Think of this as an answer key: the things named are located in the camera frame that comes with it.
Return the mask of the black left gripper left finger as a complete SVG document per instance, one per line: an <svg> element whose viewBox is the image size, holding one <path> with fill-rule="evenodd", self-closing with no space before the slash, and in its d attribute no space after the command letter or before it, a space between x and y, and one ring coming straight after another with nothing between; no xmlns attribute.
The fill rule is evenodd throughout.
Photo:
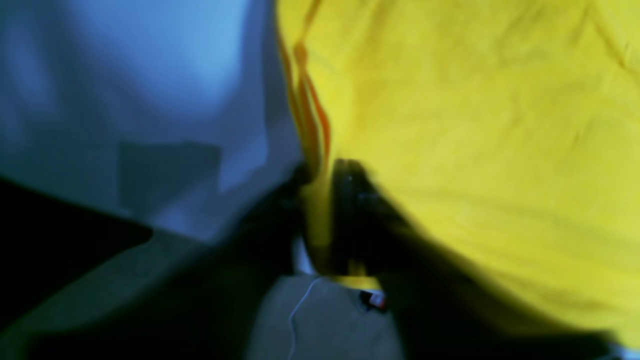
<svg viewBox="0 0 640 360"><path fill-rule="evenodd" d="M242 360L265 295L293 273L308 165L256 201L224 242L116 311L30 342L32 360Z"/></svg>

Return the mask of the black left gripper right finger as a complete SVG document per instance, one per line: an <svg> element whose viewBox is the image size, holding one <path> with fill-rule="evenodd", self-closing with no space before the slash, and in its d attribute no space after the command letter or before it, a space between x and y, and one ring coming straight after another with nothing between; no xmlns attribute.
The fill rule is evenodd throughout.
<svg viewBox="0 0 640 360"><path fill-rule="evenodd" d="M604 331L560 325L489 292L375 189L358 161L330 175L331 266L379 281L409 360L619 360Z"/></svg>

